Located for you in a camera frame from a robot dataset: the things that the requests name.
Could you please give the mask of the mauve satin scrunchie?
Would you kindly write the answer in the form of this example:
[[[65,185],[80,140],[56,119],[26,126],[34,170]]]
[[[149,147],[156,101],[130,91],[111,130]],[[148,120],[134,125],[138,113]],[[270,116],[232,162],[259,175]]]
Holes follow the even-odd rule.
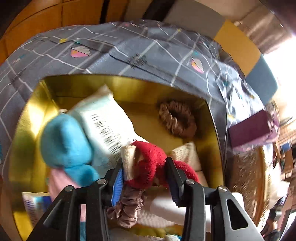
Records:
[[[123,228],[132,228],[138,220],[145,201],[145,190],[124,185],[123,193],[114,207],[106,210],[107,218]]]

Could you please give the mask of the red knit sock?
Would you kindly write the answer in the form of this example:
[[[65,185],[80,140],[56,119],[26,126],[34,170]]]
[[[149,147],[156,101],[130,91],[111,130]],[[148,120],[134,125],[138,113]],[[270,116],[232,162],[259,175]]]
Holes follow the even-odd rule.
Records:
[[[168,187],[165,175],[167,155],[160,147],[142,141],[120,149],[123,178],[125,183],[135,189],[148,189],[152,185]]]

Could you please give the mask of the white plastic case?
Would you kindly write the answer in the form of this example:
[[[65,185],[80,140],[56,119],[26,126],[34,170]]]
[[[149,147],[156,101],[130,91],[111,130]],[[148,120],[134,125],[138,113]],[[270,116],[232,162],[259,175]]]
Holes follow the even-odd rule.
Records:
[[[201,217],[205,221],[205,231],[211,232],[211,208],[204,201],[195,201],[193,203],[193,215]],[[169,191],[157,196],[151,203],[149,211],[158,217],[164,218],[177,225],[183,225],[186,216],[186,207],[177,207],[171,198]]]

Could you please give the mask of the cream cloth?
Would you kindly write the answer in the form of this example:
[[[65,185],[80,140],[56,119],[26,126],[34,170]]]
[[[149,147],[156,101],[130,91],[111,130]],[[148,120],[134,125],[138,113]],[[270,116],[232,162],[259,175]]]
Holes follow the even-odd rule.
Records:
[[[207,180],[202,171],[196,145],[193,142],[185,143],[184,145],[173,149],[168,155],[171,156],[173,160],[182,161],[191,166],[199,176],[201,185],[208,187]]]

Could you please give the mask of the white waffle cloth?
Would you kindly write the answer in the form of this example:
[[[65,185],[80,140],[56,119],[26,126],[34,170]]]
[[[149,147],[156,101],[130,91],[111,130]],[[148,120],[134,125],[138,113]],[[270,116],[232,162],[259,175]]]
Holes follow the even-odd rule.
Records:
[[[162,217],[152,214],[149,210],[152,198],[145,197],[144,205],[137,214],[137,223],[152,228],[166,228],[175,224]]]

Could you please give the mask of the white plastic packet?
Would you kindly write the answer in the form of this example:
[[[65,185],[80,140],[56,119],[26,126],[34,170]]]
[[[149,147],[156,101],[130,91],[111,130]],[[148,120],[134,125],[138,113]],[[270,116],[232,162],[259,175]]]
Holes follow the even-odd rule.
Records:
[[[104,85],[78,102],[69,112],[81,124],[94,154],[92,167],[103,177],[120,159],[120,148],[145,141],[135,133],[132,121]]]

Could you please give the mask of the brown satin scrunchie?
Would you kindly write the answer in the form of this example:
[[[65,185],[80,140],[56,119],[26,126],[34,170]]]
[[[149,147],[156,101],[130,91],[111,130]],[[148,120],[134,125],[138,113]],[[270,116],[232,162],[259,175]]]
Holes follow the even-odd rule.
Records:
[[[174,100],[161,103],[159,117],[173,135],[184,139],[194,137],[197,125],[195,117],[186,103]]]

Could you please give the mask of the teal plush bear pink cape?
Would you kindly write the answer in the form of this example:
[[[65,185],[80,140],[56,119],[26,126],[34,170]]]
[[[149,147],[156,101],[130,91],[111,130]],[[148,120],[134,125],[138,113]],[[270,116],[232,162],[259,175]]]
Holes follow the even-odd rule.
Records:
[[[49,193],[55,199],[64,187],[86,187],[99,179],[91,166],[93,149],[79,122],[68,114],[59,114],[44,127],[40,151],[50,167]]]

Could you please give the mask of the white blue tissue pack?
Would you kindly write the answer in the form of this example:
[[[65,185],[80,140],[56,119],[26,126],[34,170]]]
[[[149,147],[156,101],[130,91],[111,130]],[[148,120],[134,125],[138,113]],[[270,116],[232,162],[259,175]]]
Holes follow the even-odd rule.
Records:
[[[52,203],[51,196],[48,192],[22,192],[22,198],[25,210],[34,227]]]

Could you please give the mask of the ornate gold tissue box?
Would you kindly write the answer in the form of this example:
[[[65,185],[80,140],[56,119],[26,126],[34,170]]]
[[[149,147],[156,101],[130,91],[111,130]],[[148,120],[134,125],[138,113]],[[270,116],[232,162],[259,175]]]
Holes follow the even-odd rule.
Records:
[[[273,146],[228,157],[225,171],[226,186],[242,194],[246,212],[261,230],[269,210],[288,193],[290,185],[281,179],[279,164],[273,166]]]

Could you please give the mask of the gold metal tin box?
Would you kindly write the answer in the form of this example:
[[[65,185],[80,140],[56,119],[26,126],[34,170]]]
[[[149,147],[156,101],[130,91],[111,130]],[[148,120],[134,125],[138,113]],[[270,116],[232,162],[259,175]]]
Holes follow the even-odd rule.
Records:
[[[194,142],[202,171],[211,188],[224,184],[220,143],[210,108],[203,97],[160,83],[111,75],[61,75],[41,80],[25,105],[10,149],[8,179],[13,216],[22,240],[33,227],[23,205],[23,192],[47,192],[49,170],[39,152],[39,134],[58,110],[76,103],[106,85],[124,109],[135,132],[168,152],[182,144],[159,120],[159,104],[169,100],[187,103],[195,116]]]

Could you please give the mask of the purple cardboard box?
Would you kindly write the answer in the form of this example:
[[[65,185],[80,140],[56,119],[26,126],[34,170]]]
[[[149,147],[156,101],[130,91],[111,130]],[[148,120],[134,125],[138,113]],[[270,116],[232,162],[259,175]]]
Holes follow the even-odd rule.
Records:
[[[235,152],[247,152],[275,142],[280,135],[278,113],[261,110],[228,129],[230,145]]]

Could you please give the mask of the grey patterned bed quilt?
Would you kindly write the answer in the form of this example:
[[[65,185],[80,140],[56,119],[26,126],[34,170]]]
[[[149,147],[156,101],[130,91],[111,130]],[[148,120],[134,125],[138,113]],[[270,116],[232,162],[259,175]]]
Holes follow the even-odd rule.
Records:
[[[21,44],[1,65],[1,162],[40,80],[109,74],[177,87],[208,102],[221,149],[226,130],[263,110],[232,57],[195,31],[153,20],[62,27]]]

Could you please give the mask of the pink patterned curtain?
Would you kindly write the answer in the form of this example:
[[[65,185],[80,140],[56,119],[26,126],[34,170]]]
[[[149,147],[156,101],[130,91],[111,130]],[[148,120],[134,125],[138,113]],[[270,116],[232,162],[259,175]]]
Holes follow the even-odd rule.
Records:
[[[292,38],[292,34],[263,4],[253,8],[242,19],[235,21],[234,25],[257,46],[262,54],[273,52]]]

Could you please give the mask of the wooden wardrobe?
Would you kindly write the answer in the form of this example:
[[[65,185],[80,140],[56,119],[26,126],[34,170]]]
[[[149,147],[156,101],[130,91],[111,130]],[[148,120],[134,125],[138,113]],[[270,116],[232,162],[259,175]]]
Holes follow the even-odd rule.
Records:
[[[129,1],[31,1],[1,30],[1,63],[34,35],[59,27],[120,21]]]

